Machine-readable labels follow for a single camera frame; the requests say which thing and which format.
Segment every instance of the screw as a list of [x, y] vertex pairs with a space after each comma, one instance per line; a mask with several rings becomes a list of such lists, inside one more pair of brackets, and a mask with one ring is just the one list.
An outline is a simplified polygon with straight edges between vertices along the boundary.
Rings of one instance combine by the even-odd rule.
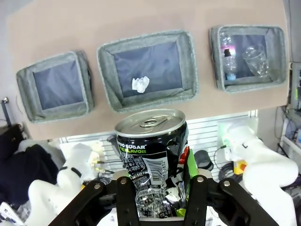
[[197, 181], [201, 183], [201, 182], [203, 182], [203, 181], [204, 181], [204, 178], [202, 178], [202, 177], [198, 177], [198, 178], [197, 178]]
[[94, 188], [95, 188], [95, 189], [99, 189], [99, 188], [100, 188], [100, 184], [94, 185]]
[[224, 182], [224, 186], [225, 186], [225, 187], [229, 187], [229, 186], [230, 186], [230, 182], [226, 180], [226, 181]]
[[126, 183], [127, 183], [127, 179], [123, 178], [123, 179], [121, 180], [121, 184], [122, 184], [122, 185], [125, 185]]

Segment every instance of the plastic bottle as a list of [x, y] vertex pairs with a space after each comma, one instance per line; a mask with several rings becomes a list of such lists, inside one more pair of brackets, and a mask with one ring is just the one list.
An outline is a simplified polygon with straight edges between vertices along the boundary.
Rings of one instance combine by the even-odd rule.
[[226, 32], [221, 33], [221, 50], [224, 53], [223, 68], [227, 76], [227, 80], [233, 81], [236, 79], [238, 71], [236, 61], [235, 45], [230, 35]]

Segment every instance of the gray floor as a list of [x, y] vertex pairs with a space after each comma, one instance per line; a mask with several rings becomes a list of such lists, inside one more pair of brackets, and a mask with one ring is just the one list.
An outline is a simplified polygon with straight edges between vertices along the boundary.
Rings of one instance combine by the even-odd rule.
[[[12, 56], [8, 50], [6, 18], [30, 2], [32, 0], [0, 0], [0, 99], [4, 97], [9, 98], [10, 103], [7, 106], [12, 123], [23, 121], [24, 116], [17, 106], [17, 102], [21, 105], [21, 100], [20, 97], [17, 98], [18, 91], [15, 82], [15, 72], [11, 68]], [[278, 142], [278, 139], [274, 135], [275, 116], [276, 108], [259, 111], [258, 135], [272, 149], [276, 148]], [[4, 119], [2, 110], [0, 110], [0, 119]], [[282, 114], [279, 112], [276, 122], [277, 136], [281, 134], [281, 128]]]

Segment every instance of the crumpled paper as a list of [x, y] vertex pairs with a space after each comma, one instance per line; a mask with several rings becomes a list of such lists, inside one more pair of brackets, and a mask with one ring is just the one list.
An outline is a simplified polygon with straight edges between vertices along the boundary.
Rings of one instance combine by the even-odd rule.
[[144, 93], [150, 83], [150, 79], [147, 76], [143, 78], [137, 78], [132, 80], [132, 90], [137, 90], [138, 93]]

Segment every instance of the black cloth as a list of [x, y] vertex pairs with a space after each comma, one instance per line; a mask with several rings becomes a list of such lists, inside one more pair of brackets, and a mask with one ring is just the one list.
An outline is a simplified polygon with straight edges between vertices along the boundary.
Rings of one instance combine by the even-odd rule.
[[58, 168], [40, 145], [25, 152], [9, 153], [9, 145], [0, 140], [0, 203], [22, 205], [28, 201], [28, 188], [34, 180], [56, 184]]

